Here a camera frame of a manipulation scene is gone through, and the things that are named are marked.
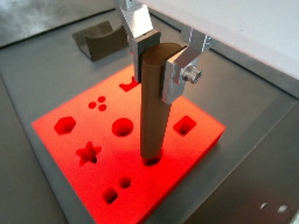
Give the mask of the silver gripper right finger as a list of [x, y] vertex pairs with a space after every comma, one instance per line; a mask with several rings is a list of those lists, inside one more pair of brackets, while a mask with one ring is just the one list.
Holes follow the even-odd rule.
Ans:
[[196, 67], [199, 57], [216, 42], [191, 27], [181, 30], [181, 41], [187, 46], [165, 61], [161, 100], [166, 104], [172, 104], [182, 94], [187, 82], [195, 84], [200, 80], [201, 70]]

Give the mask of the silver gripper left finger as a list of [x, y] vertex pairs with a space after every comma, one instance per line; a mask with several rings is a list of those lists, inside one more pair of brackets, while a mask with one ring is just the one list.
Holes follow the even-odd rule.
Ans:
[[134, 80], [141, 82], [141, 56], [160, 43], [161, 33], [153, 28], [148, 7], [136, 0], [113, 0], [116, 12], [125, 28], [129, 52], [133, 55]]

